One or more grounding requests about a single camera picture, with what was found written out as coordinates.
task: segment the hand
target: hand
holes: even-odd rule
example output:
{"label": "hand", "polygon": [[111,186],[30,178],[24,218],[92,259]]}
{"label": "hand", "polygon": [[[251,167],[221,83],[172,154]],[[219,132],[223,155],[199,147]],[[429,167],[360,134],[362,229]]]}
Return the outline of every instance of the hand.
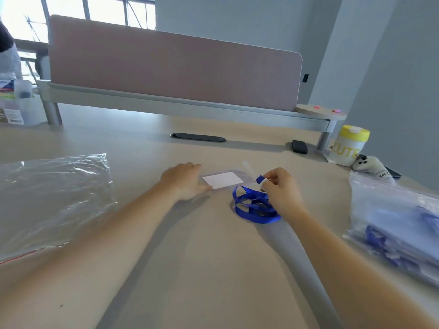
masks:
{"label": "hand", "polygon": [[200,164],[178,164],[164,171],[157,185],[172,190],[177,201],[191,199],[212,189],[212,186],[198,183],[200,171]]}
{"label": "hand", "polygon": [[262,185],[269,202],[281,216],[293,214],[291,210],[306,211],[299,185],[286,170],[278,167],[264,174],[264,178],[268,179]]}

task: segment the barcode label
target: barcode label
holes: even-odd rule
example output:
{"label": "barcode label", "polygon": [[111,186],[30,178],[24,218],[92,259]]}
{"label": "barcode label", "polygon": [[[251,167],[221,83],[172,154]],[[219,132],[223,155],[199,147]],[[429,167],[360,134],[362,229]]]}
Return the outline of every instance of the barcode label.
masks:
{"label": "barcode label", "polygon": [[20,110],[7,110],[4,109],[4,114],[6,115],[6,118],[8,119],[8,123],[13,125],[24,125],[25,121],[23,120],[23,117],[21,116]]}

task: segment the lanyard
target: lanyard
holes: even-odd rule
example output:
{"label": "lanyard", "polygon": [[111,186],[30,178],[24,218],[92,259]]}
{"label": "lanyard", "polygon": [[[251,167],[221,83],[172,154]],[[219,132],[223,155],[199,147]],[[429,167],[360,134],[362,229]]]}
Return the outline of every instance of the lanyard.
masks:
{"label": "lanyard", "polygon": [[[245,194],[237,196],[236,190],[238,187],[242,187]],[[266,193],[258,192],[244,186],[238,187],[235,187],[232,195],[235,200],[235,212],[239,217],[257,224],[269,224],[281,218],[271,204],[268,203],[268,195]],[[238,204],[247,207],[248,211],[239,208]]]}

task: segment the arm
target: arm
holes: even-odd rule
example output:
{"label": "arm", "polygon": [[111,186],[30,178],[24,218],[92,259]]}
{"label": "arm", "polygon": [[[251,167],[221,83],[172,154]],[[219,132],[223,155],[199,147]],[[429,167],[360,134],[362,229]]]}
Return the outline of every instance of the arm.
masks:
{"label": "arm", "polygon": [[299,187],[284,169],[264,175],[270,203],[300,239],[332,304],[347,328],[437,328],[406,295],[377,274],[360,256],[305,208]]}
{"label": "arm", "polygon": [[201,166],[179,164],[105,227],[66,246],[56,259],[0,297],[0,328],[95,328],[164,215],[199,185]]}

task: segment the yellow lid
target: yellow lid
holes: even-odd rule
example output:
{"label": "yellow lid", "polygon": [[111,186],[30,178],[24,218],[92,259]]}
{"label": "yellow lid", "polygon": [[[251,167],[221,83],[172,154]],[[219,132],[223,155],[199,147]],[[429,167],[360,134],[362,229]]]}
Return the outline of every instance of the yellow lid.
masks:
{"label": "yellow lid", "polygon": [[360,127],[344,125],[339,135],[353,141],[366,142],[369,139],[370,131]]}

